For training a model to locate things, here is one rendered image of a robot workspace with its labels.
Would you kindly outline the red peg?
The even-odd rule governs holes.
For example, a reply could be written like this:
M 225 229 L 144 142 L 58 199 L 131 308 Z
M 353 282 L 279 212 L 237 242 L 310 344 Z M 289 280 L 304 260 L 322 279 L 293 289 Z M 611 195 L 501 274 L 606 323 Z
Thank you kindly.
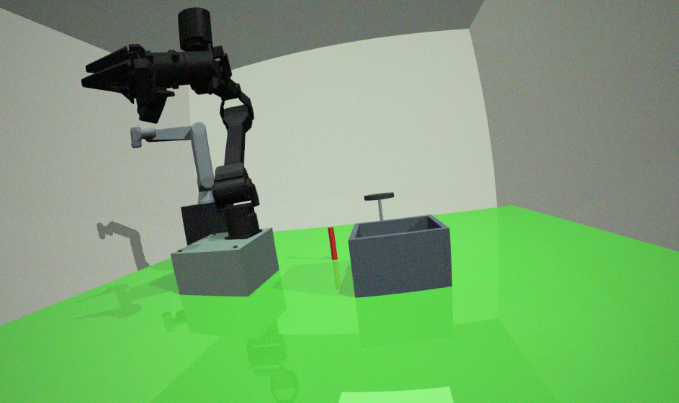
M 336 241 L 335 241 L 335 235 L 334 235 L 333 227 L 328 227 L 328 235 L 329 235 L 329 241 L 330 241 L 330 251 L 331 251 L 332 260 L 333 261 L 338 260 L 337 250 L 336 250 Z

